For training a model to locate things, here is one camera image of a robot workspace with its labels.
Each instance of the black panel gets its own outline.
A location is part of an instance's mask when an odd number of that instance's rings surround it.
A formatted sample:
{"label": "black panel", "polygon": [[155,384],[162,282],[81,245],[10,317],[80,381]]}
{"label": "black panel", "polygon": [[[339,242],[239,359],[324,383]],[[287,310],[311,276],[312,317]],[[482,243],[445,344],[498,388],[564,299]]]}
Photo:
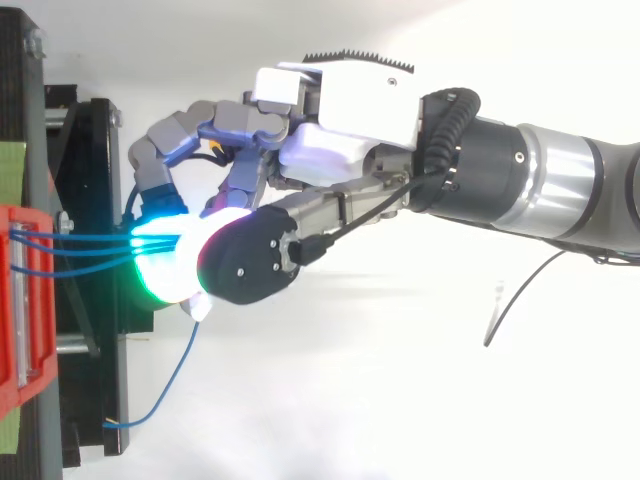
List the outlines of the black panel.
{"label": "black panel", "polygon": [[[110,124],[114,108],[106,99],[71,104],[63,128],[49,138],[49,160],[58,168],[55,185],[63,209],[75,223],[74,233],[109,234],[121,222],[117,129]],[[96,259],[58,262],[56,268],[66,270],[92,265]],[[129,291],[139,280],[123,276],[123,270],[127,269],[76,278],[78,295],[64,282],[56,283],[58,331],[91,335],[99,348],[93,357],[59,356],[66,467],[77,464],[79,446],[103,445],[105,455],[119,455],[129,444],[128,430],[103,429],[102,422],[128,421],[124,334],[152,331],[153,312],[133,304]]]}
{"label": "black panel", "polygon": [[21,10],[0,9],[0,141],[25,141],[26,69]]}
{"label": "black panel", "polygon": [[45,108],[69,108],[78,101],[77,85],[46,85]]}

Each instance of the serrated edge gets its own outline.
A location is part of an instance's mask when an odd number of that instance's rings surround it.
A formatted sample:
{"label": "serrated edge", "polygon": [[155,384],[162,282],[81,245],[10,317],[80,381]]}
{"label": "serrated edge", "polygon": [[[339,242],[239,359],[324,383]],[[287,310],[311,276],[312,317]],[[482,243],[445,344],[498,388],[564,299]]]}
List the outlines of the serrated edge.
{"label": "serrated edge", "polygon": [[399,62],[390,58],[384,58],[377,53],[361,52],[359,50],[341,50],[339,52],[328,53],[312,53],[304,56],[302,63],[322,63],[331,62],[336,60],[363,60],[366,62],[378,63],[380,65],[387,65],[392,68],[397,68],[408,73],[414,72],[414,66],[409,63]]}

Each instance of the robotic arm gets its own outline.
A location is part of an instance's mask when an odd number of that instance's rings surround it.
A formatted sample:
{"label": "robotic arm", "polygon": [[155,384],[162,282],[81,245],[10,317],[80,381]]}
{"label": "robotic arm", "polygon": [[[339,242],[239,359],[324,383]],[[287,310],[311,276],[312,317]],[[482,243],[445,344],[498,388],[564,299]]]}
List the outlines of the robotic arm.
{"label": "robotic arm", "polygon": [[[197,252],[200,285],[233,303],[284,289],[339,238],[404,208],[640,261],[640,145],[507,126],[479,108],[466,89],[421,97],[413,67],[377,55],[263,68],[242,103],[196,102],[132,145],[140,221],[187,212],[170,167],[209,139],[235,158],[203,215],[254,210]],[[300,191],[257,208],[267,183]]]}

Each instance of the green tape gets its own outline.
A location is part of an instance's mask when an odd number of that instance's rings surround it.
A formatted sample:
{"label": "green tape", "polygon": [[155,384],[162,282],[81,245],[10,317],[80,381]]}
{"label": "green tape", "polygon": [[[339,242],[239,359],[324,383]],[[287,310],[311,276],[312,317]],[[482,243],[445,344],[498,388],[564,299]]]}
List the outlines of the green tape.
{"label": "green tape", "polygon": [[15,455],[20,438],[20,408],[14,408],[0,420],[0,455]]}
{"label": "green tape", "polygon": [[27,146],[24,142],[0,142],[0,205],[20,205]]}
{"label": "green tape", "polygon": [[[24,142],[0,142],[0,205],[20,205],[27,146]],[[20,438],[20,408],[0,419],[0,454],[15,455]]]}

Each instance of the coiled black cable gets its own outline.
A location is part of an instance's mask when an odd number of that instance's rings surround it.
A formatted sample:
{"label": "coiled black cable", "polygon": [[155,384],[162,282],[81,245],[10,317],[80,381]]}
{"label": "coiled black cable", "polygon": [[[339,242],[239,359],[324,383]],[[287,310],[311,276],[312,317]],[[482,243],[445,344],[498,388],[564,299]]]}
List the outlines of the coiled black cable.
{"label": "coiled black cable", "polygon": [[451,88],[431,95],[444,100],[455,95],[453,105],[436,126],[424,149],[424,165],[446,171],[462,134],[480,110],[480,96],[468,88]]}
{"label": "coiled black cable", "polygon": [[433,171],[439,174],[425,176],[425,182],[412,192],[410,207],[417,212],[427,210],[440,196],[456,147],[481,105],[478,94],[468,88],[440,90],[425,97],[425,101],[429,97],[452,102],[452,105],[431,135],[422,138],[418,144],[418,152],[422,152],[422,157],[416,161],[418,170],[414,175],[417,177]]}

